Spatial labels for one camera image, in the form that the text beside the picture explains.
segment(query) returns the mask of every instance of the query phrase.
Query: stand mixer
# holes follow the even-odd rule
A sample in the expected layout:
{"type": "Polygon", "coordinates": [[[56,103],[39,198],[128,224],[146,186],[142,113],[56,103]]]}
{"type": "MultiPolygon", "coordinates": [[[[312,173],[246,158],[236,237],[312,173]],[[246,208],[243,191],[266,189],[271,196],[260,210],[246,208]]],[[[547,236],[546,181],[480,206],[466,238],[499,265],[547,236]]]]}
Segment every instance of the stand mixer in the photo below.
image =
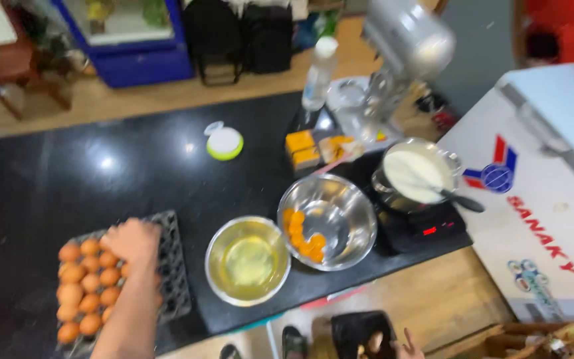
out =
{"type": "Polygon", "coordinates": [[[392,115],[414,80],[437,76],[455,51],[455,37],[416,0],[371,0],[362,38],[383,58],[371,77],[331,83],[327,106],[347,136],[367,152],[384,150],[404,135],[392,115]]]}

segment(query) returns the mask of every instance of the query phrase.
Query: hand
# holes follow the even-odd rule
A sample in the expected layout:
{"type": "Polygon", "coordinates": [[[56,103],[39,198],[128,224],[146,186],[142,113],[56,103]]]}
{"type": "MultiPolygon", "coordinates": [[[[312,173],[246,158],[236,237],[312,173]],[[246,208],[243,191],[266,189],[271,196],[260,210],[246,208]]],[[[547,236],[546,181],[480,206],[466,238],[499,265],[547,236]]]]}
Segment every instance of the hand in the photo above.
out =
{"type": "Polygon", "coordinates": [[[406,344],[400,344],[398,340],[393,343],[397,359],[424,359],[424,353],[415,347],[413,337],[408,328],[404,329],[404,336],[407,338],[407,342],[409,342],[408,346],[406,344]]]}
{"type": "Polygon", "coordinates": [[[118,227],[112,226],[101,242],[128,263],[149,260],[158,255],[161,226],[130,218],[118,227]]]}

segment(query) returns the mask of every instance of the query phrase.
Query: water bottle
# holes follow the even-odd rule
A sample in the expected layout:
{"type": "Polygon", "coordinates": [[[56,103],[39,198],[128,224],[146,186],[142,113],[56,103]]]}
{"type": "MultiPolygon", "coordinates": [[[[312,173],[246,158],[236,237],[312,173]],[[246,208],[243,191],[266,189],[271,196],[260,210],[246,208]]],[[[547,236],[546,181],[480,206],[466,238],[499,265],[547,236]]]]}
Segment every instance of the water bottle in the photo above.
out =
{"type": "Polygon", "coordinates": [[[313,64],[307,73],[307,83],[302,92],[302,107],[305,110],[317,111],[325,104],[331,75],[337,64],[337,48],[338,41],[333,37],[321,37],[316,43],[313,64]]]}

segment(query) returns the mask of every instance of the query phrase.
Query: foot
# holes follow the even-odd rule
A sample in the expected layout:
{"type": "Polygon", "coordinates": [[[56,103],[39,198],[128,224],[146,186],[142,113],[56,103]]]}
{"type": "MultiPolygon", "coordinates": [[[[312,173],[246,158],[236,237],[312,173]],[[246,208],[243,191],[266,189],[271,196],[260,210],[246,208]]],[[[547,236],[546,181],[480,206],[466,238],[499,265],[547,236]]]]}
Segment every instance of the foot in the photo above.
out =
{"type": "Polygon", "coordinates": [[[242,359],[238,348],[234,344],[228,344],[221,349],[219,359],[242,359]]]}
{"type": "Polygon", "coordinates": [[[307,359],[307,339],[291,325],[283,329],[283,359],[307,359]]]}

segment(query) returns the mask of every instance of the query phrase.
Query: egg tray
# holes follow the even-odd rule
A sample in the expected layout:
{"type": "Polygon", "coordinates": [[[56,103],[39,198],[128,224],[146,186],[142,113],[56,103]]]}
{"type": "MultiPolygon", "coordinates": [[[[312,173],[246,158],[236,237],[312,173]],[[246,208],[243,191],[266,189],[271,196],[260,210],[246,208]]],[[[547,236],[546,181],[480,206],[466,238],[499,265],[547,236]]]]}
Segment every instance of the egg tray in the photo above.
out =
{"type": "MultiPolygon", "coordinates": [[[[161,225],[157,273],[159,273],[161,277],[159,290],[163,296],[163,304],[159,308],[157,324],[164,324],[186,315],[192,309],[187,275],[185,272],[185,262],[183,259],[183,249],[180,242],[179,223],[176,212],[172,210],[156,213],[155,215],[142,218],[142,220],[161,225]]],[[[103,229],[83,234],[70,239],[68,243],[77,243],[80,245],[88,238],[101,239],[106,232],[107,229],[103,229]]],[[[123,264],[124,261],[119,261],[117,267],[123,264]]],[[[125,279],[121,278],[117,286],[122,287],[124,281],[125,279]]],[[[101,287],[97,290],[99,295],[103,292],[103,289],[104,288],[101,287]]],[[[105,306],[100,305],[98,314],[103,314],[104,310],[105,306]]],[[[84,315],[79,313],[75,321],[79,322],[83,317],[84,315]]],[[[59,322],[57,324],[57,330],[59,330],[62,325],[63,322],[59,322]]],[[[76,358],[90,354],[99,334],[100,331],[91,336],[79,335],[71,344],[59,343],[56,351],[61,352],[64,358],[76,358]]]]}

